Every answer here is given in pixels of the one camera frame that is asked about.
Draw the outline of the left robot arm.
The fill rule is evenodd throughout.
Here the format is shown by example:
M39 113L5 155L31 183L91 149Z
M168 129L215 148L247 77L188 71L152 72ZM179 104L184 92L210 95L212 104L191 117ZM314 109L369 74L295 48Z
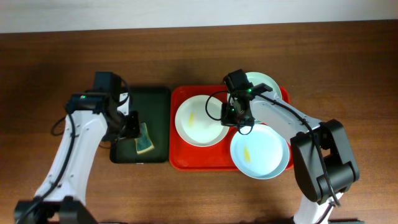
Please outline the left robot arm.
M66 104L65 129L53 164L32 200L18 201L16 223L96 223L86 207L86 187L94 157L103 141L140 135L137 112L128 92L88 91Z

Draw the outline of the green yellow sponge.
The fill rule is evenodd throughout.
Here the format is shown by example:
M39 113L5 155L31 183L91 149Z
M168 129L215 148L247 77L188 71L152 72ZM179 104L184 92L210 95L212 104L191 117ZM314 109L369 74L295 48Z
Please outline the green yellow sponge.
M141 123L139 127L141 134L138 138L135 138L136 152L138 154L143 154L153 150L155 147L149 137L149 132L146 123Z

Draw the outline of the white plate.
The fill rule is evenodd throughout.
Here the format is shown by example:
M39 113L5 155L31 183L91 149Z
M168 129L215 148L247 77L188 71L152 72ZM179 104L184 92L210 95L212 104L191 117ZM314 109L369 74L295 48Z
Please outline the white plate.
M187 143L197 147L209 147L223 140L229 127L211 119L221 116L222 102L208 95L197 95L185 100L175 114L175 127L178 135Z

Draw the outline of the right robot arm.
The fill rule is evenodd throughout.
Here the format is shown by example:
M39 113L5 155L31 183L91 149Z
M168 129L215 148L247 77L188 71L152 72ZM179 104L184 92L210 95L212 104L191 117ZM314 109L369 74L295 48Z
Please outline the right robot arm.
M234 101L223 105L221 123L238 129L230 145L236 167L252 178L268 179L279 173L284 159L292 159L303 197L287 223L328 223L359 179L343 125L308 117L265 84L229 84L227 89Z

